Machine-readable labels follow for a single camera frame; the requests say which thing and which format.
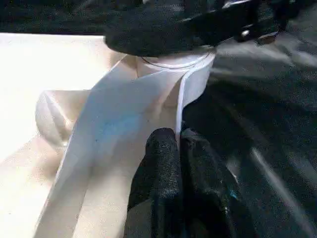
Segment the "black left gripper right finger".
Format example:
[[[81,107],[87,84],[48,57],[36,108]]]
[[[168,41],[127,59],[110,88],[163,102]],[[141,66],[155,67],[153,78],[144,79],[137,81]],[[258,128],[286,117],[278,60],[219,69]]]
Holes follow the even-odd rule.
[[[236,179],[207,139],[183,130],[180,159],[188,237],[258,237]]]

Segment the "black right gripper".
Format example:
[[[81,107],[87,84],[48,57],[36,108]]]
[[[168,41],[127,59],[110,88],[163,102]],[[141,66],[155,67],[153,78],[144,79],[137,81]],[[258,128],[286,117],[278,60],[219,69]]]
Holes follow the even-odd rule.
[[[285,30],[290,19],[315,0],[186,0],[188,24],[203,45],[262,41]]]

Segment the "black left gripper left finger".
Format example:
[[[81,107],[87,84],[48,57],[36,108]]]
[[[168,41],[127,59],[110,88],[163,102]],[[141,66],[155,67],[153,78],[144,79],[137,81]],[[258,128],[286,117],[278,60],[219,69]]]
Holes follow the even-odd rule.
[[[185,232],[183,184],[175,133],[152,132],[131,183],[126,238],[181,238]]]

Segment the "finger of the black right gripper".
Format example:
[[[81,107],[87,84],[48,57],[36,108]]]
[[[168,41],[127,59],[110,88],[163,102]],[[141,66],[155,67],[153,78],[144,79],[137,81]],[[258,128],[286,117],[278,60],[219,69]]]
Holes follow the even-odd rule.
[[[219,10],[219,0],[113,0],[105,43],[117,52],[159,57],[206,45],[194,19]]]

